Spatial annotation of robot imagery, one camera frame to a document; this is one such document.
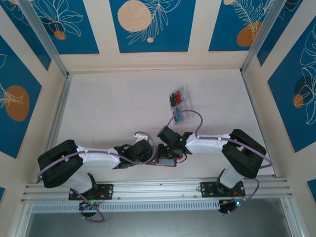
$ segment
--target white table surface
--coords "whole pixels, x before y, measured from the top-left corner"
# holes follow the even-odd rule
[[[238,69],[75,74],[57,143],[73,139],[80,146],[106,149],[134,144],[136,131],[149,133],[158,143],[157,133],[172,115],[169,94],[184,84],[189,87],[194,110],[204,119],[199,134],[226,134],[239,128],[264,144]],[[198,124],[195,116],[191,123],[170,127],[182,134],[194,132]],[[223,155],[191,155],[176,168],[137,165],[87,171],[97,181],[161,180],[217,177],[228,166]],[[259,174],[274,171],[270,167]]]

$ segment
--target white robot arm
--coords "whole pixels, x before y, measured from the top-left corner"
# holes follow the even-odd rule
[[[174,159],[183,154],[223,154],[231,163],[218,179],[218,190],[225,196],[245,177],[255,178],[263,161],[257,154],[245,148],[238,149],[238,145],[230,141],[236,139],[263,155],[266,153],[260,144],[239,129],[235,129],[231,134],[212,137],[196,136],[191,132],[181,136],[165,126],[158,133],[158,137],[164,144],[157,146],[157,152],[154,152],[156,149],[146,140],[138,141],[133,146],[124,145],[105,150],[84,148],[77,146],[73,140],[67,140],[38,158],[40,175],[47,188],[62,185],[89,197],[97,190],[93,176],[83,172],[85,168],[122,169],[139,162],[147,163],[154,158]]]

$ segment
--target metal corner post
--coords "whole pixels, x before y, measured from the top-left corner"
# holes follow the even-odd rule
[[[67,102],[67,97],[68,97],[71,81],[72,81],[72,75],[68,75],[67,79],[64,82],[63,89],[60,93],[59,101],[57,104],[56,111],[54,113],[54,119],[53,119],[53,122],[52,122],[52,125],[50,128],[49,137],[48,137],[44,152],[52,149],[56,145],[61,121],[63,118],[63,114],[64,114],[66,102]]]
[[[263,42],[266,40],[274,22],[276,21],[280,11],[284,7],[286,0],[271,0],[273,4],[267,13],[265,20],[263,21],[262,27],[260,28],[255,40],[253,41],[247,57],[241,67],[241,74],[244,75],[248,70],[250,64],[255,59],[257,53],[259,52]]]
[[[16,0],[16,2],[18,3],[19,8],[21,9],[25,18],[28,20],[30,26],[32,27],[33,31],[39,38],[46,52],[48,53],[52,61],[55,63],[57,69],[66,79],[67,78],[66,67],[64,63],[62,62],[59,56],[59,53],[56,47],[54,46],[53,42],[51,41],[47,31],[45,30],[45,27],[41,23],[38,15],[36,14],[34,8],[32,7],[31,2],[28,0]]]

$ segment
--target clear plastic box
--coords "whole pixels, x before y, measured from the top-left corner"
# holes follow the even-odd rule
[[[188,85],[183,85],[169,95],[172,116],[183,110],[193,110],[193,104]],[[183,112],[173,119],[173,124],[178,125],[193,120],[194,113]]]

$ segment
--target blue component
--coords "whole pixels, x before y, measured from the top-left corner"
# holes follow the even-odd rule
[[[177,113],[179,113],[178,108],[175,108],[175,110],[173,111],[173,115],[176,115]],[[180,114],[178,114],[176,117],[174,117],[175,122],[179,122],[180,121]]]
[[[308,181],[307,184],[308,184],[308,187],[310,188],[311,193],[313,195],[313,198],[316,202],[316,179]]]

